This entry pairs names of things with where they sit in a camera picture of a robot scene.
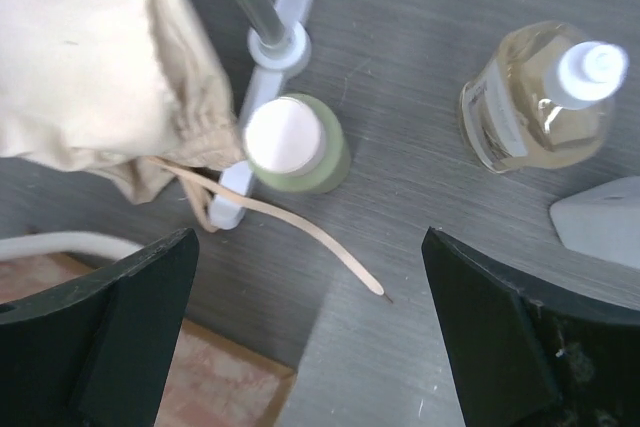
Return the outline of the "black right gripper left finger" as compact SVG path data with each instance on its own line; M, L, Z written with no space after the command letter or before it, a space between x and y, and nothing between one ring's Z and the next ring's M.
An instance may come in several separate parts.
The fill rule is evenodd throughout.
M2 424L153 425L196 273L196 233L147 246L79 231L1 243L3 260L59 252L108 265L2 304Z

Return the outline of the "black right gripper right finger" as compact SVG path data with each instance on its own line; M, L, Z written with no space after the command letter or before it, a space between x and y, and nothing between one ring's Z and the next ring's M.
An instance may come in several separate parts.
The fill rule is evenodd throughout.
M638 425L638 311L434 228L422 257L466 425Z

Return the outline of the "brown burlap canvas bag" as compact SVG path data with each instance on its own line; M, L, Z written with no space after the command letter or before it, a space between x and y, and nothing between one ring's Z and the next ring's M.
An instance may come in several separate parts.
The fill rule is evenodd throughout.
M9 301L88 272L85 254L120 260L140 250L93 232L33 234L1 242L1 299ZM185 320L155 423L158 426L274 426L297 373Z

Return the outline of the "white rectangular bottle dark cap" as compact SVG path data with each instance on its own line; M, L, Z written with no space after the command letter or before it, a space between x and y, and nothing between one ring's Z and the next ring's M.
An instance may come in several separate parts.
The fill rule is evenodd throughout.
M639 267L639 178L617 179L559 200L549 208L567 249Z

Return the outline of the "clear amber liquid bottle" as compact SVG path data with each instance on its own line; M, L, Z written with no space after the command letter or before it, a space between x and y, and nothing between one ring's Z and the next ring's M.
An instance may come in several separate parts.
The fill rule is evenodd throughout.
M488 170L554 170L604 144L629 56L557 21L528 25L500 42L462 88L461 134Z

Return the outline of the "beige cloth trousers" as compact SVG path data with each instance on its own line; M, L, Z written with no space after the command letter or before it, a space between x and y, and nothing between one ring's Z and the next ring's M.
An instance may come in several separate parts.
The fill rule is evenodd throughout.
M1 0L5 158L103 176L135 204L178 180L200 223L194 191L221 192L222 172L247 160L240 111L191 0ZM252 195L242 204L306 232L383 294L321 228Z

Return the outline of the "green bottle cream cap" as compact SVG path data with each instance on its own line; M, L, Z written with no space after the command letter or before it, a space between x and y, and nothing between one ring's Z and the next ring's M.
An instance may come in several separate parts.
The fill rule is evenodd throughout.
M243 143L254 175L280 192L330 192L351 166L335 113L307 94L288 94L257 107L245 124Z

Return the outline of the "white metal clothes rack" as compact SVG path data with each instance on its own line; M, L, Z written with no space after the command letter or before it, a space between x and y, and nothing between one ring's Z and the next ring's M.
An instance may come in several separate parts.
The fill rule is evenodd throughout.
M255 67L240 111L243 132L253 111L285 96L283 88L309 63L311 41L305 28L314 0L236 0L249 19L247 46ZM193 193L194 210L209 232L230 230L242 220L243 201L255 179L248 160L225 169L218 181L221 192L200 188Z

